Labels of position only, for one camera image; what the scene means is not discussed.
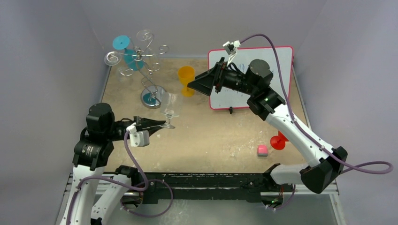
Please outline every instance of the gray wall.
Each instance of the gray wall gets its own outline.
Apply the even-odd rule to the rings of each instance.
[[[398,165],[397,12],[396,0],[329,0],[296,55],[313,129],[345,147],[351,164]],[[397,224],[397,168],[337,181],[349,225]]]
[[[103,57],[78,0],[0,1],[0,224],[55,223]]]
[[[326,0],[81,0],[93,30],[107,51],[121,34],[142,29],[167,44],[169,57],[206,57],[253,33],[267,33],[276,45],[298,49]],[[247,46],[267,45],[261,38]]]

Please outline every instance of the clear wine glass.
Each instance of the clear wine glass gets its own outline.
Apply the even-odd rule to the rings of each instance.
[[[171,119],[180,115],[183,96],[181,94],[172,94],[164,92],[161,100],[161,113],[166,116],[166,123],[161,125],[163,128],[174,129],[171,125]]]

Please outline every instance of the whiteboard stand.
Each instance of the whiteboard stand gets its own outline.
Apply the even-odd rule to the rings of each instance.
[[[290,96],[290,78],[293,65],[293,48],[291,46],[278,46],[276,53],[278,53],[279,63],[281,66],[282,79],[285,90],[288,90]],[[220,61],[221,57],[228,58],[225,49],[210,50],[207,54],[208,68],[213,67],[216,62]],[[271,88],[276,91],[283,99],[283,92],[279,75],[276,66],[274,51],[271,47],[258,47],[258,48],[239,48],[239,51],[232,62],[237,67],[246,73],[247,67],[254,59],[261,59],[269,64],[270,70],[274,74],[271,81]],[[210,95],[210,108],[214,110],[228,109],[230,113],[233,109],[248,108],[247,100],[249,95],[240,93],[238,91],[223,87],[220,92],[216,93],[212,90]]]

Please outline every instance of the pink eraser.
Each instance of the pink eraser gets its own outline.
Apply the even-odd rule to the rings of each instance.
[[[257,156],[268,156],[268,148],[263,144],[259,145],[257,148]]]

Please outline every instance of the yellow goblet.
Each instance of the yellow goblet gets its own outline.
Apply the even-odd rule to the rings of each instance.
[[[178,70],[178,78],[180,78],[181,84],[184,88],[181,90],[181,93],[185,97],[191,97],[195,94],[195,90],[188,88],[187,85],[189,82],[195,80],[195,70],[190,66],[181,67]]]

